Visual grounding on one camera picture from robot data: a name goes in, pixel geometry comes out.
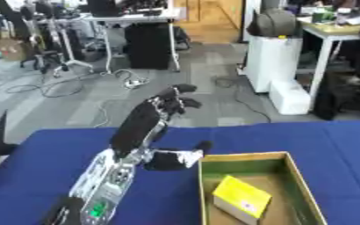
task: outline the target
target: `white desk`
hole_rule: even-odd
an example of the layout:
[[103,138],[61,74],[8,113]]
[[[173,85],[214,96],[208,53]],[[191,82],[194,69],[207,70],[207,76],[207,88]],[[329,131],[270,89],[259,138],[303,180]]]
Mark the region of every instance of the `white desk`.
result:
[[313,74],[313,81],[310,89],[310,96],[312,100],[311,106],[313,107],[318,89],[320,88],[320,82],[325,75],[333,43],[335,41],[360,40],[360,36],[358,35],[360,32],[360,25],[337,27],[335,25],[315,25],[307,23],[303,20],[300,21],[303,24],[303,30],[323,39],[320,56]]
[[[87,21],[94,22],[111,22],[115,24],[141,24],[141,23],[168,23],[169,24],[169,38],[170,38],[170,52],[172,55],[173,62],[176,66],[176,71],[180,71],[180,64],[178,62],[178,54],[176,52],[176,43],[175,43],[175,32],[173,28],[173,22],[178,19],[180,16],[180,9],[173,8],[163,10],[162,14],[157,17],[144,17],[142,14],[137,15],[125,15],[123,17],[114,17],[114,18],[96,18],[92,16],[85,17],[83,19]],[[111,74],[112,68],[112,48],[111,43],[109,42],[107,26],[104,27],[104,42],[106,45],[106,52],[108,54],[106,61],[106,73]]]

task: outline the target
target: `cable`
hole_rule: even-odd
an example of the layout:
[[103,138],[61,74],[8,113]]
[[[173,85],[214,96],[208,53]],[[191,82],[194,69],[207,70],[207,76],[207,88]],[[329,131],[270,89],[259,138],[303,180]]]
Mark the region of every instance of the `cable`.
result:
[[[60,98],[60,97],[71,96],[71,95],[81,92],[84,89],[83,80],[85,80],[87,78],[83,79],[83,77],[94,75],[94,74],[88,74],[88,75],[78,76],[75,72],[74,72],[74,74],[76,76],[74,78],[70,78],[68,80],[60,81],[57,83],[51,83],[51,84],[45,84],[45,82],[46,82],[45,75],[42,75],[40,84],[16,85],[16,86],[12,86],[12,87],[8,88],[7,90],[5,90],[5,92],[9,93],[9,94],[15,94],[15,93],[23,93],[23,92],[27,92],[27,91],[39,90],[40,94],[45,98]],[[50,92],[56,85],[62,84],[62,83],[74,82],[74,81],[78,81],[80,84],[79,88],[75,89],[74,91],[67,93],[67,94],[62,94],[62,95],[55,95],[55,96],[48,95],[48,92]]]
[[248,103],[243,102],[243,101],[241,101],[239,99],[239,93],[240,93],[240,90],[241,90],[241,86],[237,82],[235,82],[234,79],[230,79],[230,78],[227,78],[227,77],[216,77],[214,79],[214,84],[217,87],[225,88],[225,89],[232,88],[233,86],[235,86],[234,95],[233,95],[234,101],[237,102],[237,103],[240,103],[242,105],[245,105],[250,111],[262,115],[266,119],[266,121],[268,123],[271,123],[271,118],[266,113],[257,111],[256,109],[251,107],[251,105],[249,105]]
[[[128,76],[123,80],[123,83],[124,83],[124,87],[125,87],[125,88],[127,88],[126,85],[125,85],[125,83],[126,83],[128,80],[130,80],[130,78],[131,78],[132,76],[136,76],[138,80],[147,80],[144,84],[149,83],[149,80],[148,80],[148,79],[142,78],[142,77],[138,76],[136,73],[134,73],[133,71],[128,70],[128,69],[119,69],[119,70],[116,70],[112,75],[116,76],[117,78],[120,78],[121,75],[122,75],[122,73],[124,73],[124,72],[127,72],[127,73],[128,73]],[[128,93],[128,91],[126,91],[126,92],[124,92],[124,93],[121,93],[121,94],[119,94],[119,95],[114,95],[113,97],[124,96],[124,95],[126,95],[127,93]],[[108,102],[115,101],[115,100],[117,100],[117,99],[109,98],[109,99],[104,100],[104,102],[102,102],[102,103],[99,105],[98,109],[99,109],[100,112],[102,112],[102,114],[103,114],[103,116],[104,116],[104,121],[101,122],[101,123],[99,123],[99,124],[94,125],[94,126],[93,126],[94,128],[98,128],[98,127],[104,126],[104,125],[106,125],[106,124],[108,124],[108,123],[111,122],[111,119],[110,119],[109,116],[108,116],[108,112],[107,112],[107,110],[105,109],[105,105],[106,105]]]
[[23,75],[23,76],[17,76],[17,77],[13,77],[12,79],[9,79],[7,81],[5,81],[4,83],[0,83],[0,88],[6,84],[8,84],[9,82],[12,82],[12,81],[16,81],[20,78],[23,78],[23,77],[26,77],[26,76],[37,76],[38,74],[31,74],[31,75]]

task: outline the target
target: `cardboard box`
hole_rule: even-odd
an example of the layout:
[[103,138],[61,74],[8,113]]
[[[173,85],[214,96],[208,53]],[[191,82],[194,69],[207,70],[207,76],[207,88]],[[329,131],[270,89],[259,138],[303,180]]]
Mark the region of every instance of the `cardboard box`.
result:
[[257,225],[271,195],[232,176],[226,176],[213,193],[213,203],[248,225]]
[[23,61],[26,46],[20,40],[0,39],[0,51],[6,61]]
[[231,175],[270,194],[271,202],[258,225],[326,225],[313,195],[287,152],[211,155],[199,162],[203,225],[244,225],[214,206],[213,191]]

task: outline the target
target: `desk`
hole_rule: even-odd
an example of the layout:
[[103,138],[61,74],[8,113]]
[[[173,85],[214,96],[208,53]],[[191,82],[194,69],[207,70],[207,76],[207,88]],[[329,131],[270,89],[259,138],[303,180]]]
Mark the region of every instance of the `desk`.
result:
[[[158,17],[145,17],[142,14],[139,15],[125,15],[123,17],[115,17],[115,18],[96,18],[92,16],[88,16],[84,18],[87,21],[93,22],[111,22],[114,24],[136,24],[136,23],[169,23],[169,38],[170,38],[170,53],[172,55],[173,62],[176,66],[176,71],[180,71],[180,64],[178,62],[178,54],[176,52],[176,43],[175,43],[175,32],[173,27],[173,22],[178,19],[180,16],[180,9],[173,8],[163,10],[162,14]],[[108,54],[106,60],[106,73],[111,74],[112,68],[112,48],[111,43],[109,42],[107,26],[104,27],[104,42],[106,45],[106,52]]]
[[[67,194],[113,128],[42,130],[0,165],[0,225],[38,225]],[[170,128],[154,146],[212,154],[289,151],[329,225],[360,225],[360,121]],[[200,225],[198,168],[138,169],[110,225]]]
[[312,100],[311,105],[313,105],[318,93],[318,89],[320,87],[320,82],[325,75],[333,42],[345,40],[360,40],[360,36],[358,35],[360,32],[360,25],[347,25],[344,27],[336,27],[335,25],[316,25],[306,22],[302,22],[302,25],[303,30],[323,39],[322,48],[320,49],[320,56],[318,58],[317,66],[314,71],[313,81],[310,90],[310,96]]

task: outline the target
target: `office chair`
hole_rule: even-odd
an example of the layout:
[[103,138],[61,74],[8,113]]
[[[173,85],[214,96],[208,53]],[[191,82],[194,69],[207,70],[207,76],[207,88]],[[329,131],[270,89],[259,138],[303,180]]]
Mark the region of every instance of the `office chair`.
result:
[[38,25],[33,21],[33,13],[32,7],[27,5],[22,7],[21,11],[14,11],[6,0],[0,0],[0,14],[6,20],[12,22],[15,30],[14,38],[25,43],[25,50],[32,47],[33,55],[28,55],[27,59],[20,63],[20,67],[23,68],[25,62],[34,61],[34,69],[38,69],[42,74],[46,74],[50,65],[48,62],[53,61],[61,64],[61,56],[56,50],[47,51],[45,49],[44,40],[41,38]]

